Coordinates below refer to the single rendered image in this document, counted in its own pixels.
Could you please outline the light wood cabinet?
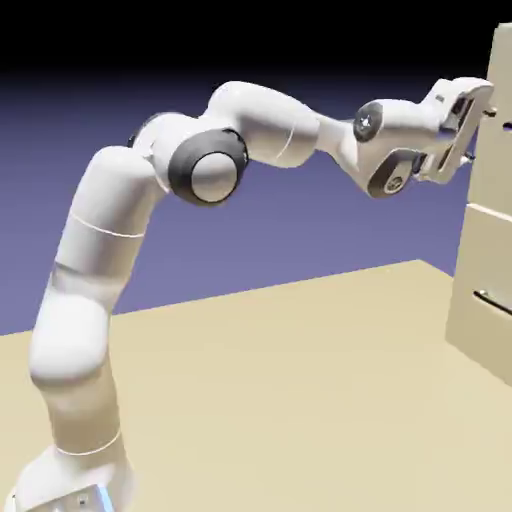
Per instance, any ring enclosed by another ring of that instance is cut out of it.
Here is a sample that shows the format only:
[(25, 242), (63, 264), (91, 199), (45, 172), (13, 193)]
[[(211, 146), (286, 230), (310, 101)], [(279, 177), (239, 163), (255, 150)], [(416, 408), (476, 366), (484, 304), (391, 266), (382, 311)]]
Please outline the light wood cabinet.
[(512, 387), (512, 22), (494, 32), (446, 340)]

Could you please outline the tall light wood drawer front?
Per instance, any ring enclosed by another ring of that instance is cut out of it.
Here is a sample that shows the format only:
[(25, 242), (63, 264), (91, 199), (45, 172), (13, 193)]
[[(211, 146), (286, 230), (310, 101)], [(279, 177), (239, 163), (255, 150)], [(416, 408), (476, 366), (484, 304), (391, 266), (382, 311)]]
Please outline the tall light wood drawer front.
[(487, 79), (497, 114), (480, 124), (468, 201), (512, 218), (512, 131), (502, 127), (512, 122), (512, 23), (495, 29)]

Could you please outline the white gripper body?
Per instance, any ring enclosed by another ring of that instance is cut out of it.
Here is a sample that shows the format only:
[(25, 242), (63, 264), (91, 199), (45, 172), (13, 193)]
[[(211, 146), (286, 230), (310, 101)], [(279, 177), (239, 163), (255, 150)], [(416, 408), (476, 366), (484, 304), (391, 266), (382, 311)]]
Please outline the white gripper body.
[(494, 92), (491, 82), (449, 82), (448, 86), (433, 149), (433, 181), (438, 184), (447, 184), (462, 166), (460, 158), (467, 152)]

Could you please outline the short light wood drawer front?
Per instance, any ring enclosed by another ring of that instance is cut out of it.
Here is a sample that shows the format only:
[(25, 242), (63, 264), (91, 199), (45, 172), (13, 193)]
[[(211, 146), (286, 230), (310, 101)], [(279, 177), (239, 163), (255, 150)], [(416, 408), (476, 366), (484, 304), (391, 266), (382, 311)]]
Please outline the short light wood drawer front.
[(512, 316), (473, 296), (486, 290), (512, 307), (512, 218), (466, 207), (446, 339), (512, 387)]

